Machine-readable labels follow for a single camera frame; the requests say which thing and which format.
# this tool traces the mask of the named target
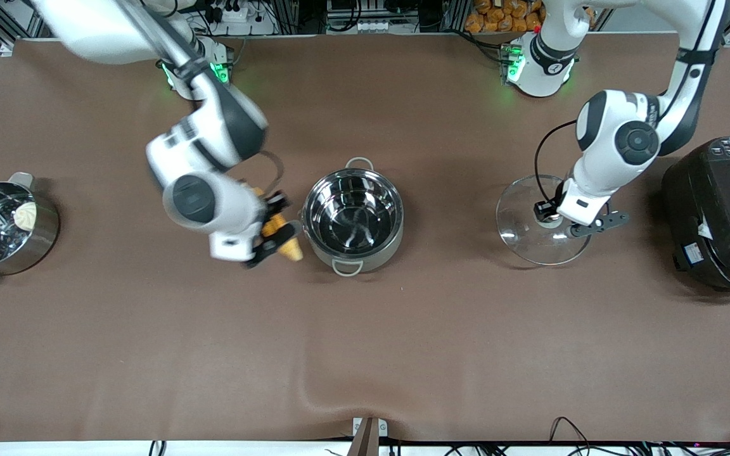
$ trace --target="black air fryer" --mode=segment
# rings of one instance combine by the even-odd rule
[[[730,136],[696,148],[663,175],[675,266],[730,289]]]

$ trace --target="brown tabletop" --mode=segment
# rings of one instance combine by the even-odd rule
[[[0,179],[44,178],[63,221],[43,262],[0,280],[0,441],[333,438],[362,415],[412,440],[543,440],[557,415],[592,440],[730,440],[730,293],[675,272],[654,202],[677,156],[730,135],[730,49],[695,138],[615,196],[629,225],[555,268],[495,225],[545,132],[605,87],[661,92],[676,46],[588,37],[564,89],[532,99],[458,37],[247,43],[234,79],[269,118],[287,215],[351,156],[402,193],[397,256],[343,279],[305,239],[301,263],[212,260],[166,217],[144,145],[189,107],[153,64],[18,43],[0,60]],[[542,171],[578,156],[560,132]],[[273,175],[265,158],[231,173]]]

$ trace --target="pot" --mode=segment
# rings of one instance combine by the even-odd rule
[[[40,262],[58,236],[58,211],[32,192],[33,180],[31,174],[16,173],[0,182],[0,275]]]
[[[364,162],[368,168],[351,167]],[[302,222],[312,250],[342,277],[388,262],[402,242],[404,207],[398,190],[357,156],[317,181],[306,197]]]

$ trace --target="white sticker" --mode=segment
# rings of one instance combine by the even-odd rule
[[[698,243],[689,244],[684,246],[683,251],[686,252],[686,259],[689,260],[690,265],[700,263],[704,260],[703,254],[700,251]]]

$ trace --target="white device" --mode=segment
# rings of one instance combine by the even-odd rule
[[[575,53],[579,45],[577,38],[580,40],[587,30],[582,6],[623,6],[636,2],[545,0],[544,3],[548,16],[541,34],[530,46],[545,50],[553,58],[556,55],[553,46],[573,49],[563,52]],[[719,48],[726,0],[640,0],[639,3],[678,31],[680,49],[669,88],[659,96],[605,90],[586,102],[576,125],[582,158],[568,173],[559,194],[538,208],[539,219],[553,217],[556,211],[577,224],[594,224],[610,196],[643,173],[658,155],[678,150],[695,133],[703,90]],[[565,15],[564,20],[560,20],[559,12]],[[542,95],[557,90],[563,76],[548,75],[548,62],[541,56],[528,60],[518,80],[519,87]]]
[[[71,52],[113,64],[160,58],[183,92],[203,96],[202,106],[154,138],[146,155],[166,212],[185,228],[209,233],[212,257],[257,265],[296,236],[299,225],[292,222],[262,237],[263,223],[282,208],[282,198],[280,206],[270,205],[225,174],[260,151],[266,118],[243,93],[218,80],[179,21],[170,23],[131,0],[34,4]]]

